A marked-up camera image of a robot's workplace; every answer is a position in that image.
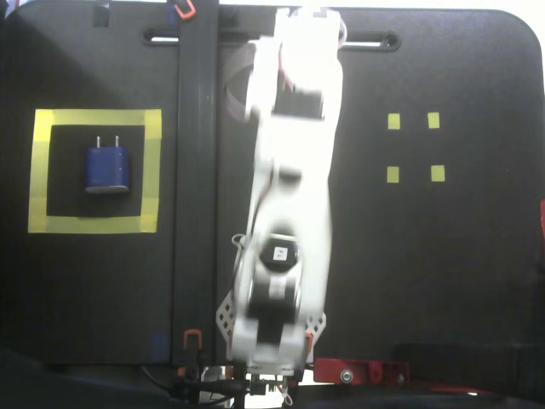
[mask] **bolt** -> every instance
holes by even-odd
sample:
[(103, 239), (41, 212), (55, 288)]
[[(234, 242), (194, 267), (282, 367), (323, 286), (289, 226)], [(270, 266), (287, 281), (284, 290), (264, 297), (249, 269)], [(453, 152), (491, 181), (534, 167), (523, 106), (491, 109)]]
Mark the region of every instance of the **bolt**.
[(341, 381), (343, 383), (350, 383), (354, 379), (354, 375), (349, 370), (341, 372)]

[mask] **yellow tape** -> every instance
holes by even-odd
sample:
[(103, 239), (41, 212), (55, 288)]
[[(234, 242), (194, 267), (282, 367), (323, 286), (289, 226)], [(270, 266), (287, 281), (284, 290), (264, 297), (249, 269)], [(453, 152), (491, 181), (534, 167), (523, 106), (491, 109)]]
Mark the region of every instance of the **yellow tape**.
[(427, 113), (427, 126), (431, 130), (439, 129), (439, 112), (428, 112)]
[(53, 110), (37, 109), (34, 121), (34, 141), (49, 142), (51, 139), (51, 126), (53, 126)]
[(401, 117), (398, 113), (389, 113), (388, 114), (388, 129), (389, 130), (400, 130), (401, 129)]
[(47, 205), (46, 198), (33, 198), (28, 204), (28, 233), (45, 233), (47, 227)]
[(55, 109), (53, 111), (53, 125), (145, 125), (145, 122), (146, 110), (141, 109)]
[(399, 183), (399, 167), (398, 166), (387, 167), (386, 183)]
[(144, 139), (146, 141), (150, 139), (161, 139), (162, 138), (162, 124), (163, 120), (161, 118), (160, 109), (148, 109), (145, 111), (144, 125), (146, 126), (144, 132)]
[(432, 181), (445, 181), (445, 166), (442, 164), (435, 164), (432, 166)]
[(161, 140), (144, 142), (144, 170), (142, 198), (159, 198), (159, 177), (161, 175)]
[[(80, 218), (47, 216), (49, 143), (53, 125), (144, 125), (141, 215)], [(32, 142), (29, 233), (155, 233), (161, 170), (161, 110), (38, 109)]]
[(79, 218), (48, 216), (45, 233), (121, 234), (140, 232), (140, 217)]
[(159, 197), (142, 198), (140, 216), (140, 231), (143, 233), (155, 233), (159, 212)]

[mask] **red metal part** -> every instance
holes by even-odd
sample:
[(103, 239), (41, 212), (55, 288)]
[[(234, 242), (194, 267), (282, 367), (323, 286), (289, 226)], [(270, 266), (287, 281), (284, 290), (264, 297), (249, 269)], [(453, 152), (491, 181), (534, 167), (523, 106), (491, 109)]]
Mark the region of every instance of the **red metal part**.
[(307, 356), (310, 355), (310, 351), (313, 350), (313, 343), (314, 343), (314, 335), (310, 332), (307, 332), (307, 338), (308, 338), (308, 350), (307, 350)]
[(189, 11), (186, 13), (181, 11), (178, 4), (175, 4), (174, 8), (176, 10), (176, 13), (178, 13), (182, 20), (189, 20), (197, 13), (197, 10), (195, 9), (195, 6), (193, 6), (191, 0), (185, 0), (185, 5), (189, 8)]
[(203, 349), (203, 333), (201, 330), (186, 330), (184, 332), (184, 349), (187, 349), (187, 340), (191, 335), (197, 336), (198, 350)]
[(374, 360), (324, 360), (314, 361), (314, 382), (344, 384), (341, 374), (350, 371), (351, 385), (370, 383), (381, 386), (406, 386), (409, 384), (409, 364), (405, 362), (380, 362)]

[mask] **blue phone charger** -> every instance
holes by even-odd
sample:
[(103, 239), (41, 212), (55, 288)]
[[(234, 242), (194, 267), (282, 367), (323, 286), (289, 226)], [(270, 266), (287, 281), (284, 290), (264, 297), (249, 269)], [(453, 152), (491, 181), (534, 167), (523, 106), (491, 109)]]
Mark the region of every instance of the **blue phone charger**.
[(87, 150), (87, 193), (107, 194), (129, 191), (129, 155), (119, 146), (101, 147), (96, 137), (96, 147)]

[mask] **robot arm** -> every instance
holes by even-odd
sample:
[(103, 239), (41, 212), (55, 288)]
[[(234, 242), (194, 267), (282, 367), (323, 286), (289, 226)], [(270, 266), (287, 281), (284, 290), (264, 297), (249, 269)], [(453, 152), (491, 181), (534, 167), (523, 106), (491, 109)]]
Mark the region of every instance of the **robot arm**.
[[(254, 180), (234, 267), (232, 333), (224, 333), (228, 356), (250, 373), (293, 375), (307, 357), (307, 319), (324, 312), (344, 38), (335, 11), (279, 9), (274, 37), (255, 43), (245, 106), (246, 118), (259, 117)], [(280, 94), (295, 110), (283, 110)], [(300, 112), (304, 104), (312, 109)]]

